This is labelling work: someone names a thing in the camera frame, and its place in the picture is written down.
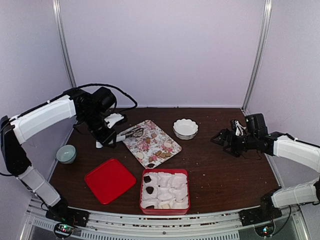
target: robotic arm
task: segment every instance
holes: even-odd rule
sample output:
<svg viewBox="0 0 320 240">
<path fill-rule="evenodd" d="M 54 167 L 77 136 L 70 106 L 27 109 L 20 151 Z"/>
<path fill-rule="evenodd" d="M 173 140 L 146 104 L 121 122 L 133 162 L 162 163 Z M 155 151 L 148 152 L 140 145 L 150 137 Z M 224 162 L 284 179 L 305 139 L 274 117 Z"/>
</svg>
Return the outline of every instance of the robotic arm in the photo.
<svg viewBox="0 0 320 240">
<path fill-rule="evenodd" d="M 38 196 L 48 208 L 49 218 L 61 220 L 70 226 L 85 226 L 87 212 L 68 208 L 68 202 L 32 166 L 21 145 L 49 126 L 76 116 L 79 123 L 86 123 L 89 132 L 101 146 L 115 147 L 117 134 L 113 127 L 127 120 L 125 115 L 107 113 L 112 105 L 116 107 L 115 95 L 105 87 L 100 87 L 94 93 L 86 92 L 82 87 L 69 89 L 38 107 L 12 118 L 4 116 L 0 121 L 1 151 L 11 174 L 7 176 L 15 176 Z"/>
<path fill-rule="evenodd" d="M 245 117 L 245 127 L 239 121 L 230 122 L 231 130 L 222 129 L 211 138 L 211 142 L 223 146 L 223 150 L 234 157 L 242 152 L 258 150 L 270 156 L 287 158 L 303 164 L 320 173 L 320 146 L 293 138 L 288 133 L 268 133 L 264 116 L 261 113 Z M 293 187 L 273 190 L 261 198 L 259 209 L 242 211 L 242 224 L 250 225 L 281 216 L 280 208 L 293 204 L 318 203 L 320 182 L 315 179 Z"/>
</svg>

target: white bowl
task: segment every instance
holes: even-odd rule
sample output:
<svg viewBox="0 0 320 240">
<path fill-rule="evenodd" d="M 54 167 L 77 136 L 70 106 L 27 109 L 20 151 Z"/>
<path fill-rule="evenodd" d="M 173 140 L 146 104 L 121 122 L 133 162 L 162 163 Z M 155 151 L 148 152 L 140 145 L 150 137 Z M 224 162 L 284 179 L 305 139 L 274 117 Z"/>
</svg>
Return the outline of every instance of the white bowl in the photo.
<svg viewBox="0 0 320 240">
<path fill-rule="evenodd" d="M 182 140 L 190 140 L 198 132 L 198 125 L 191 119 L 179 119 L 173 124 L 174 134 Z"/>
<path fill-rule="evenodd" d="M 55 154 L 55 159 L 62 164 L 72 164 L 76 159 L 76 148 L 72 145 L 64 145 Z"/>
</svg>

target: small blue bowl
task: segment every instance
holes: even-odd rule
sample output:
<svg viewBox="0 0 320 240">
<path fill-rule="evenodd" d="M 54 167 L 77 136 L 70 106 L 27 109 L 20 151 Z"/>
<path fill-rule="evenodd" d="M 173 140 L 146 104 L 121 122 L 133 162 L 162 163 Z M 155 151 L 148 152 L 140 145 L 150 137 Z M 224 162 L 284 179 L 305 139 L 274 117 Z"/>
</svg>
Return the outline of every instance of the small blue bowl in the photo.
<svg viewBox="0 0 320 240">
<path fill-rule="evenodd" d="M 72 164 L 76 159 L 76 148 L 72 145 L 64 145 L 55 154 L 55 159 L 62 164 Z"/>
</svg>

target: wooden table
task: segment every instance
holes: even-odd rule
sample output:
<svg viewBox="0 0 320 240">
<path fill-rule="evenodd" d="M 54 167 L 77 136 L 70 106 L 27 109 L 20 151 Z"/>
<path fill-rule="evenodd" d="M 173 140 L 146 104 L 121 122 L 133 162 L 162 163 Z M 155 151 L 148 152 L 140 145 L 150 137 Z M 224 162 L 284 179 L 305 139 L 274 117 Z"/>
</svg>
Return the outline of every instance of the wooden table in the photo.
<svg viewBox="0 0 320 240">
<path fill-rule="evenodd" d="M 260 197 L 278 187 L 267 159 L 256 151 L 246 157 L 233 157 L 210 138 L 222 128 L 230 128 L 230 120 L 244 123 L 240 109 L 227 108 L 137 108 L 127 112 L 128 122 L 117 127 L 118 132 L 144 120 L 152 120 L 178 144 L 182 151 L 158 168 L 188 171 L 189 214 L 211 213 L 253 207 Z M 190 118 L 199 125 L 192 140 L 180 140 L 173 133 L 173 122 Z M 77 157 L 74 163 L 58 163 L 50 183 L 66 197 L 72 207 L 121 214 L 142 214 L 139 208 L 143 166 L 121 142 L 115 149 L 95 148 L 95 141 L 85 124 L 73 131 L 68 144 L 74 145 Z M 87 187 L 85 175 L 110 158 L 117 158 L 136 177 L 136 184 L 108 205 L 102 205 Z"/>
</svg>

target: red lid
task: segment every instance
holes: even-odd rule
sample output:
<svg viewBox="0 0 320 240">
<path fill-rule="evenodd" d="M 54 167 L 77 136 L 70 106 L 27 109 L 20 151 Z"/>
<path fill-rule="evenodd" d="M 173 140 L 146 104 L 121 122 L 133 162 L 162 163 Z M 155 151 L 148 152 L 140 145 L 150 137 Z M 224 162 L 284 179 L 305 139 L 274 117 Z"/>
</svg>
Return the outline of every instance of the red lid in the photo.
<svg viewBox="0 0 320 240">
<path fill-rule="evenodd" d="M 85 175 L 84 181 L 100 203 L 109 204 L 137 180 L 121 162 L 112 158 Z"/>
</svg>

